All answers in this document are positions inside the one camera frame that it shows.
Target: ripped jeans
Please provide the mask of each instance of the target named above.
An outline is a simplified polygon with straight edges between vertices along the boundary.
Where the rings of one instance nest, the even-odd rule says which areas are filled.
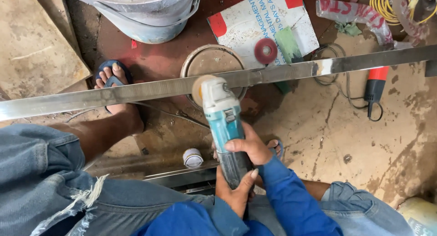
[[[71,133],[35,124],[0,129],[0,235],[40,235],[85,211],[68,235],[129,236],[175,202],[213,203],[212,196],[140,180],[91,177],[81,171],[84,163],[79,139]],[[345,235],[412,235],[400,214],[349,183],[332,183],[319,205]],[[265,196],[249,203],[249,219],[285,235]]]

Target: polished metal surface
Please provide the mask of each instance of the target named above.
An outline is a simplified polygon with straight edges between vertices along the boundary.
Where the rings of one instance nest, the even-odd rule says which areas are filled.
[[[214,75],[223,77],[227,80],[229,87],[234,88],[434,60],[437,59],[435,51],[437,51],[437,45],[430,45],[343,58],[327,58],[291,65],[231,71]],[[2,101],[0,102],[0,121],[190,94],[196,79],[197,77],[187,77]]]
[[[193,183],[215,180],[216,168],[218,165],[219,162],[211,160],[203,162],[196,168],[188,168],[186,166],[172,167],[161,173],[145,176],[143,180],[167,188],[175,188]]]

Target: blue flip-flop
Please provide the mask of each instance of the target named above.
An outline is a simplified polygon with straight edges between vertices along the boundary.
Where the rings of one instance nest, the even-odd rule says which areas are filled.
[[[128,68],[123,63],[121,63],[120,61],[114,60],[114,59],[106,60],[105,62],[103,62],[99,66],[99,69],[98,69],[97,74],[96,74],[96,80],[97,79],[102,79],[100,77],[100,75],[99,75],[99,72],[103,71],[103,68],[108,66],[112,70],[112,64],[114,64],[114,63],[116,63],[118,66],[120,66],[120,68],[123,69],[124,75],[126,76],[126,79],[128,80],[128,83],[129,84],[133,84],[134,80],[133,80],[132,74],[130,73]],[[108,80],[106,81],[105,86],[103,88],[112,87],[113,83],[115,83],[117,86],[124,86],[124,83],[121,82],[116,76],[111,76],[111,77],[108,78]],[[106,108],[106,106],[105,106],[105,110],[106,110],[106,112],[111,114],[111,112]]]
[[[273,148],[269,148],[269,150],[273,153],[273,155],[276,155],[277,158],[278,158],[279,160],[281,160],[282,155],[284,154],[284,145],[282,145],[282,142],[281,142],[280,140],[278,140],[278,139],[275,139],[275,140],[277,140],[277,145],[281,147],[281,151],[279,152],[279,155],[276,153],[276,150],[275,150],[274,147],[273,147]]]

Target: blue sleeve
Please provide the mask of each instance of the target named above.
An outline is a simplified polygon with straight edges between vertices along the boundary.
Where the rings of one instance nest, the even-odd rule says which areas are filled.
[[[231,207],[215,197],[214,206],[208,210],[191,201],[175,203],[131,236],[242,236],[248,230]]]
[[[296,173],[274,155],[259,167],[267,197],[289,236],[342,236],[340,226],[319,208]]]

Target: angle grinder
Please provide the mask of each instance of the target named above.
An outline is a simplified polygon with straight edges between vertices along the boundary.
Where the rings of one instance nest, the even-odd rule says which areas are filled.
[[[231,189],[236,189],[243,176],[253,169],[247,153],[229,152],[224,147],[229,140],[244,139],[240,102],[223,78],[212,75],[199,77],[191,95],[194,102],[203,106],[223,176]]]

